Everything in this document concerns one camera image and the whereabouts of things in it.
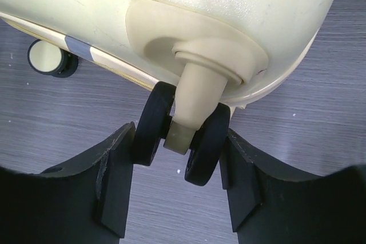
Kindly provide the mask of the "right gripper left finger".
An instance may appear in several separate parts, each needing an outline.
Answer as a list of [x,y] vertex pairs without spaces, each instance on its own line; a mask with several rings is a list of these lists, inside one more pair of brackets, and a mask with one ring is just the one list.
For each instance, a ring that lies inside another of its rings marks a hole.
[[39,174],[1,168],[2,243],[118,243],[126,231],[135,125]]

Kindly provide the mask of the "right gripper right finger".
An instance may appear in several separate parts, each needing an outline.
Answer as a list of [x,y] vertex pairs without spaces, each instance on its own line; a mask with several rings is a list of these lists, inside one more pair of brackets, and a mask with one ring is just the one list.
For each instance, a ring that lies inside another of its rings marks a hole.
[[364,243],[365,166],[318,176],[229,130],[220,160],[239,243]]

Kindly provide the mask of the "yellow hard-shell suitcase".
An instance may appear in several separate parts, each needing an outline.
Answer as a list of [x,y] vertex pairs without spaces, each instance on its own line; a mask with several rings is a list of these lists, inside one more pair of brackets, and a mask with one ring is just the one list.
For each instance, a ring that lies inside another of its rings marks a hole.
[[1,0],[1,20],[35,38],[40,74],[67,77],[83,58],[149,89],[133,161],[149,166],[164,140],[203,186],[234,110],[289,77],[333,1]]

